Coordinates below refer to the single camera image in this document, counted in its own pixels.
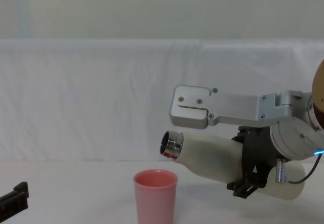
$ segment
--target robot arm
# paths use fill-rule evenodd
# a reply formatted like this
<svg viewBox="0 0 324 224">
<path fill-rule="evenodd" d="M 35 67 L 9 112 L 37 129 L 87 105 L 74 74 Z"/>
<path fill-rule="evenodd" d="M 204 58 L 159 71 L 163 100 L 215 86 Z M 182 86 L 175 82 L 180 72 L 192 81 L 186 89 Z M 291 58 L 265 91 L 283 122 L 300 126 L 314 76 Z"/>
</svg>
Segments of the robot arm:
<svg viewBox="0 0 324 224">
<path fill-rule="evenodd" d="M 242 179 L 228 183 L 227 188 L 246 198 L 266 186 L 273 167 L 277 167 L 276 181 L 287 182 L 285 162 L 324 153 L 323 86 L 324 62 L 311 93 L 247 96 L 228 94 L 221 88 L 179 85 L 170 118 L 176 126 L 198 129 L 218 123 L 240 125 L 232 140 L 242 143 Z"/>
</svg>

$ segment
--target black gripper bracket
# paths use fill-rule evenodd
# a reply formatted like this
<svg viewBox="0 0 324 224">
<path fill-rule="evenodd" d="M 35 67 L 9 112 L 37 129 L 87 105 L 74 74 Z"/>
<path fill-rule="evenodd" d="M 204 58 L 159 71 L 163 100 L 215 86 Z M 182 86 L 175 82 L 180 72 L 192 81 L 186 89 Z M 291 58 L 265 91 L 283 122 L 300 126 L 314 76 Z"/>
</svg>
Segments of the black gripper bracket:
<svg viewBox="0 0 324 224">
<path fill-rule="evenodd" d="M 21 182 L 19 185 L 14 187 L 12 192 L 0 197 L 0 222 L 3 222 L 27 209 L 28 197 L 27 182 Z"/>
</svg>

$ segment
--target wall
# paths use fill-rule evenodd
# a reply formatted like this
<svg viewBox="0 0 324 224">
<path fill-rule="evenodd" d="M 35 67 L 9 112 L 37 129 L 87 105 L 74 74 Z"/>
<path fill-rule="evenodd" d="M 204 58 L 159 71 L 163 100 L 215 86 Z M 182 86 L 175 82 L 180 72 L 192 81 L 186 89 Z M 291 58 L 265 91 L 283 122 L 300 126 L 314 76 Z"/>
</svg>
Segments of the wall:
<svg viewBox="0 0 324 224">
<path fill-rule="evenodd" d="M 324 0 L 0 0 L 0 37 L 322 38 Z"/>
</svg>

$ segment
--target white table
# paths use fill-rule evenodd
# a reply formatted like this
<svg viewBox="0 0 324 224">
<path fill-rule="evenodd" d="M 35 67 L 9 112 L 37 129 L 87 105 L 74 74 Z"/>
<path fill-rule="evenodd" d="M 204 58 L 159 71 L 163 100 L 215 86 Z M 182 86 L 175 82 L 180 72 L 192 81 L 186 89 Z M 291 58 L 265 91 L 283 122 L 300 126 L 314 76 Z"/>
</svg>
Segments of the white table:
<svg viewBox="0 0 324 224">
<path fill-rule="evenodd" d="M 308 171 L 311 163 L 306 163 Z M 262 194 L 244 200 L 224 184 L 194 175 L 173 162 L 1 162 L 0 194 L 28 181 L 29 208 L 6 223 L 137 223 L 133 175 L 164 168 L 179 177 L 175 224 L 322 224 L 324 165 L 307 181 L 302 195 L 283 201 Z"/>
</svg>

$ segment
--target blue light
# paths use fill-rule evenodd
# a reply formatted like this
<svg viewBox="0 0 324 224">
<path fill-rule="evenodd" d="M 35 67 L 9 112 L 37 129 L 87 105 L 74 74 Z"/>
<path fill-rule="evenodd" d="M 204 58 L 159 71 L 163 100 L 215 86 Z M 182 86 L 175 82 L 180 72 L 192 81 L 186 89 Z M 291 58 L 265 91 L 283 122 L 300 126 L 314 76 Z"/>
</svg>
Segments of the blue light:
<svg viewBox="0 0 324 224">
<path fill-rule="evenodd" d="M 314 152 L 314 155 L 324 154 L 324 150 Z"/>
</svg>

